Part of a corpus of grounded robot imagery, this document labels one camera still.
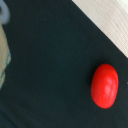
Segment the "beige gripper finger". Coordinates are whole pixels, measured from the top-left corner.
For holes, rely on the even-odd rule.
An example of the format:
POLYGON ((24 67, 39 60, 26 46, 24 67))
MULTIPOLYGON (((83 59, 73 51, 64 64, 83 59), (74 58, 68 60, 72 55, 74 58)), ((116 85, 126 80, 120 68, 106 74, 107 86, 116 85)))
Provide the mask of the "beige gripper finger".
POLYGON ((0 24, 0 89, 5 81, 5 69, 11 61, 11 53, 7 43, 7 38, 0 24))

